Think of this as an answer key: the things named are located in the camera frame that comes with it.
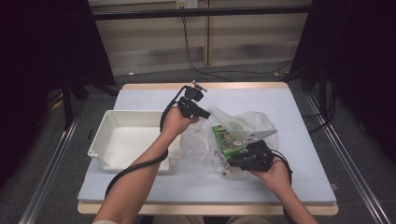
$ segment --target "clear plastic bag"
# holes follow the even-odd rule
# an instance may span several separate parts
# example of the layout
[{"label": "clear plastic bag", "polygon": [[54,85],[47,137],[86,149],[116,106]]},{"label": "clear plastic bag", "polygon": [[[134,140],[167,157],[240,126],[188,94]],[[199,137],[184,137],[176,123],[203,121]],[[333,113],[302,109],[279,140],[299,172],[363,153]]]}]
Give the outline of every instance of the clear plastic bag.
[{"label": "clear plastic bag", "polygon": [[244,147],[249,143],[264,140],[272,150],[278,149],[276,127],[264,113],[248,111],[232,116],[214,106],[210,106],[207,111],[211,113],[209,119],[200,119],[182,134],[182,148],[185,148],[186,153],[196,155],[199,160],[224,175],[237,174],[240,170],[229,166],[213,133],[212,128],[215,126],[221,125],[227,129],[241,140]]}]

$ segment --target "white table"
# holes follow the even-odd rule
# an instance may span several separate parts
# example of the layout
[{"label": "white table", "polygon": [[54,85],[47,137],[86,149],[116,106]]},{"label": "white table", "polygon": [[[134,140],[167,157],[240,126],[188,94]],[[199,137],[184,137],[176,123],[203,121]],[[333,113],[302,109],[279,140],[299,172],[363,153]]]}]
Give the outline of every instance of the white table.
[{"label": "white table", "polygon": [[[115,110],[163,110],[185,84],[129,84]],[[293,170],[293,188],[314,215],[338,212],[335,196],[300,112],[285,83],[202,83],[208,89],[199,106],[215,106],[231,115],[265,113],[279,134],[279,151]],[[92,160],[78,199],[78,211],[96,213],[114,173]],[[255,177],[229,179],[192,154],[183,154],[168,175],[157,175],[142,215],[250,216],[282,215],[277,198]]]}]

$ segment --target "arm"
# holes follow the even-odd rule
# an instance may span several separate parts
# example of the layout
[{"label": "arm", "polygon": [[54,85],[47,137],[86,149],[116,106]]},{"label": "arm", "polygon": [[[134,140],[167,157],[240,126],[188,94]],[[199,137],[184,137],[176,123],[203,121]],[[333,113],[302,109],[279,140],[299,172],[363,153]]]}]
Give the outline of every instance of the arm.
[{"label": "arm", "polygon": [[[163,131],[152,145],[131,165],[160,157],[190,124],[198,118],[185,119],[178,107],[174,106],[166,116]],[[107,194],[94,221],[112,220],[117,223],[132,223],[151,190],[159,163],[133,171],[120,178]]]},{"label": "arm", "polygon": [[252,171],[251,173],[275,194],[295,223],[318,223],[291,188],[288,170],[282,161],[275,159],[268,172]]}]

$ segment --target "white plastic tray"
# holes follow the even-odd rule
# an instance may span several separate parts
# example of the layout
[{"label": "white plastic tray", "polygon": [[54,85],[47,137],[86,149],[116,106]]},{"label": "white plastic tray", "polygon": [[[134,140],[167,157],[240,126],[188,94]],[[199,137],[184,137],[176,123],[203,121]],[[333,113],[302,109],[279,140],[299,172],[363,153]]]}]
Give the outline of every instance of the white plastic tray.
[{"label": "white plastic tray", "polygon": [[[136,160],[160,134],[162,111],[107,110],[88,155],[104,170],[120,171]],[[178,163],[180,137],[169,147],[169,155],[160,165],[166,172]]]}]

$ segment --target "electrical outlet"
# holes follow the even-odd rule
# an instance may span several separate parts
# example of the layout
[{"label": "electrical outlet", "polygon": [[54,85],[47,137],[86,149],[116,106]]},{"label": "electrical outlet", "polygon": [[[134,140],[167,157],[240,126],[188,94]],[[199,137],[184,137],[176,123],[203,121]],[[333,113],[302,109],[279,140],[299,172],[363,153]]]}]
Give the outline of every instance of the electrical outlet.
[{"label": "electrical outlet", "polygon": [[198,0],[187,0],[187,8],[198,8]]},{"label": "electrical outlet", "polygon": [[177,1],[176,1],[176,8],[177,8],[177,9],[187,8],[187,2],[186,2],[186,0],[177,0]]}]

